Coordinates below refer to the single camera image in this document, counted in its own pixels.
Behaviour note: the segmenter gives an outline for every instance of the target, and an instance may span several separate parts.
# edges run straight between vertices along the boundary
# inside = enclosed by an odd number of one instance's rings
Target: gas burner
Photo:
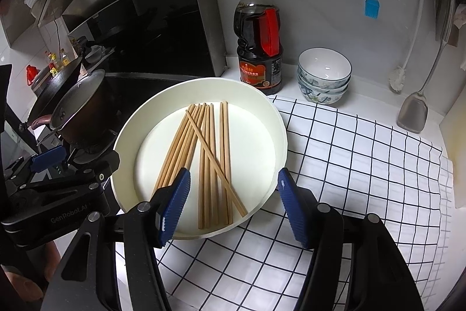
[[[117,139],[117,133],[111,129],[104,132],[101,141],[88,148],[76,147],[73,162],[77,165],[85,165],[99,158]]]

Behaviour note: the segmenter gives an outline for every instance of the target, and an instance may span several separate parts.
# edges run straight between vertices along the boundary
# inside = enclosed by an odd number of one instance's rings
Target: cooking pot
[[[104,79],[103,69],[81,79],[64,95],[52,115],[36,119],[31,128],[49,124],[66,142],[81,148],[98,143],[117,112],[115,98]]]
[[[82,58],[79,57],[71,61],[60,72],[50,79],[44,90],[37,96],[37,100],[32,107],[27,122],[23,123],[24,130],[32,125],[32,122],[43,115],[53,113],[60,99],[78,81]]]

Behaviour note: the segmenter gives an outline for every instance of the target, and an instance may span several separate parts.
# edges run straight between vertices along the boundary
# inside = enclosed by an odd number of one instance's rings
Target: pot lid
[[[50,128],[62,129],[92,98],[104,78],[105,71],[98,69],[81,79],[68,90],[57,107],[55,107],[50,121]]]

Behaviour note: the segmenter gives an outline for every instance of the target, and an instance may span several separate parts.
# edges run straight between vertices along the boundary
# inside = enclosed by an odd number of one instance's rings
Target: soy sauce bottle
[[[277,93],[283,86],[278,7],[270,0],[240,0],[233,24],[241,81],[265,95]]]

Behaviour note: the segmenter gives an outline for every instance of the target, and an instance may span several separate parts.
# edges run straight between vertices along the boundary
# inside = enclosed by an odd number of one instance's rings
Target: white bowl
[[[302,76],[298,73],[298,85],[299,88],[304,95],[304,97],[309,101],[313,103],[318,103],[318,104],[332,104],[340,99],[342,99],[343,95],[346,93],[346,90],[348,89],[348,84],[343,87],[343,90],[341,90],[338,93],[332,92],[332,93],[325,93],[323,92],[324,90],[318,89],[311,84],[309,84]]]
[[[313,89],[314,91],[316,92],[319,92],[319,93],[325,93],[325,94],[338,94],[338,93],[342,93],[343,91],[345,91],[347,88],[348,88],[348,85],[350,84],[350,80],[351,80],[351,76],[348,78],[348,80],[346,81],[346,83],[339,87],[339,88],[336,88],[336,89],[322,89],[320,87],[317,87],[317,86],[314,86],[312,84],[310,84],[309,82],[307,82],[305,79],[304,79],[304,76],[302,75],[302,71],[298,70],[298,78],[305,83],[305,85],[311,89]]]
[[[351,76],[351,63],[343,54],[327,48],[312,48],[299,56],[301,75],[322,89],[342,87]]]
[[[202,78],[172,86],[146,101],[129,118],[115,142],[120,167],[111,176],[115,198],[123,211],[148,201],[166,153],[192,103],[214,103],[217,158],[219,157],[219,102],[229,103],[232,186],[248,214],[234,209],[230,226],[198,229],[200,143],[190,168],[191,190],[174,239],[215,236],[241,224],[259,210],[277,186],[278,172],[287,158],[287,134],[280,113],[252,86],[235,80]]]

